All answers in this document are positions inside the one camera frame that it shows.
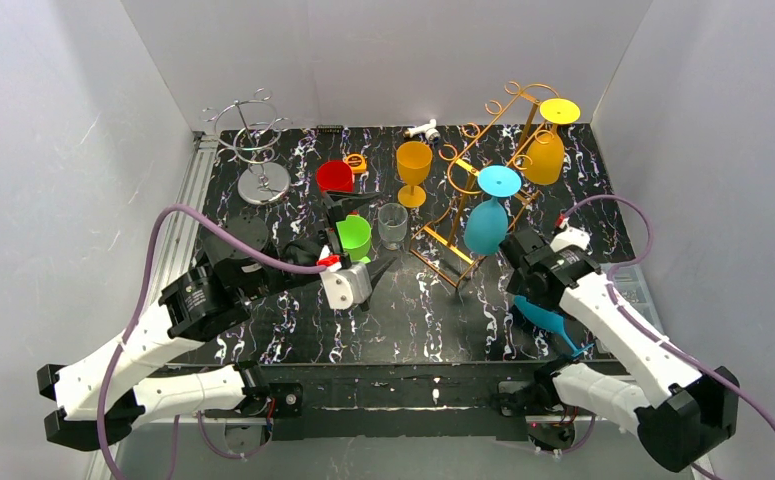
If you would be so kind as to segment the green plastic wine glass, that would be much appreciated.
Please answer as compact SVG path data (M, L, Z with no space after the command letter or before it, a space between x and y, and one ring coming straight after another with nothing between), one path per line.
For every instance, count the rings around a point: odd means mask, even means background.
M337 233L344 251L353 262L370 262L372 228L365 218L360 215L347 215L337 223Z

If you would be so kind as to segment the blue wine glass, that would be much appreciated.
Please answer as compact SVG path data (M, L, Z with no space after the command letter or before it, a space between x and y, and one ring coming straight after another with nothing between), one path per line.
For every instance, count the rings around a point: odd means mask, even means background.
M522 317L536 327L560 336L572 350L572 357L583 355L595 346L594 342L587 343L583 347L576 346L566 332L562 315L531 303L525 296L516 295L513 299L513 305Z

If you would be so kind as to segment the teal wine glass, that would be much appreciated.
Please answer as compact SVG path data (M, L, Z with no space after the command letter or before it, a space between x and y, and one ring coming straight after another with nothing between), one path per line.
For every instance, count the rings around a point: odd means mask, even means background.
M464 243L472 253L494 255L509 229L508 214L501 201L515 195L522 182L514 170L492 165L480 171L478 184L489 198L471 212L464 231Z

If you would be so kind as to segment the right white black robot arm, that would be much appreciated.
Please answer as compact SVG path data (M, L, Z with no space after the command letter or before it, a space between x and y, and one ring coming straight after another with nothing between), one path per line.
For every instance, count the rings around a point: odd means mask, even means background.
M567 405L636 436L663 468L679 472L736 432L739 382L685 363L672 343L617 292L586 252L588 235L569 227L546 242L532 229L509 234L500 250L514 269L507 292L586 326L632 376L600 373L562 356L538 368L519 396L536 407Z

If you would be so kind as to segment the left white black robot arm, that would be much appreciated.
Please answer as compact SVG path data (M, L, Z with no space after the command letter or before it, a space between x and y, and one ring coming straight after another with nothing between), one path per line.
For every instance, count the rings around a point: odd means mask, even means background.
M55 403L44 420L46 439L90 452L157 419L204 410L248 416L279 412L280 390L252 361L168 377L160 370L245 322L250 303L292 289L317 283L330 308L366 308L391 260L354 259L341 243L339 224L374 199L374 193L323 193L322 229L284 247L274 244L259 218L240 216L219 225L178 205L178 212L207 233L195 265L167 285L154 304L140 298L126 328L95 352L70 365L38 370L40 394Z

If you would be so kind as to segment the gold wire glass rack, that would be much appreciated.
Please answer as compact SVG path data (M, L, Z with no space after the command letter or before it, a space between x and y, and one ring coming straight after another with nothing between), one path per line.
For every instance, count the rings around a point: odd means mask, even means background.
M549 85L509 81L504 91L505 104L495 99L485 103L491 116L487 125L459 127L463 147L445 143L437 148L454 196L443 213L412 234L410 252L455 291L515 230L537 199L537 188L557 182L565 156L558 130L581 117L581 108ZM530 111L510 157L473 161L471 150L520 102L528 103Z

